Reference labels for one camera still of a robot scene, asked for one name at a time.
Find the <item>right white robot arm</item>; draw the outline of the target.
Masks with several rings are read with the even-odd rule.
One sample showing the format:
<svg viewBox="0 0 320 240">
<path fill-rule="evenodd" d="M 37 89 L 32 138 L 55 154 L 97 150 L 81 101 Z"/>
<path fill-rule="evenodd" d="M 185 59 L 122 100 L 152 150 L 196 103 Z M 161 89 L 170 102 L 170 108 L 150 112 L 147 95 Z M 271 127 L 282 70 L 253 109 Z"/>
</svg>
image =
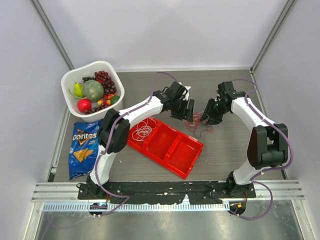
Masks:
<svg viewBox="0 0 320 240">
<path fill-rule="evenodd" d="M 231 81 L 218 85 L 217 97 L 210 98 L 201 121 L 218 125 L 227 113 L 237 115 L 251 131 L 247 160 L 226 179 L 226 193 L 241 196 L 264 171 L 274 170 L 288 160 L 288 128 L 267 118 L 251 101 L 248 93 L 236 91 Z"/>
</svg>

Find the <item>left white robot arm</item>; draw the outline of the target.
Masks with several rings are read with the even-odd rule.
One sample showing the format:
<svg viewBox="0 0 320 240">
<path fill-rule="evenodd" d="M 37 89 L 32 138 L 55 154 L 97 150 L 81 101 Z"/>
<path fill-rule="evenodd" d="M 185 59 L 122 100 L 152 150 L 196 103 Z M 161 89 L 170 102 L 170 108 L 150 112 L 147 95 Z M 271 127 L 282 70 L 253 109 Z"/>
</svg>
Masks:
<svg viewBox="0 0 320 240">
<path fill-rule="evenodd" d="M 174 119 L 191 122 L 195 101 L 190 98 L 190 89 L 190 86 L 175 81 L 170 87 L 153 91 L 147 99 L 129 108 L 108 110 L 97 132 L 98 154 L 93 170 L 85 183 L 77 184 L 79 194 L 97 200 L 105 195 L 129 199 L 127 195 L 110 192 L 105 184 L 109 181 L 117 154 L 128 143 L 131 128 L 144 119 L 166 111 L 169 111 Z"/>
</svg>

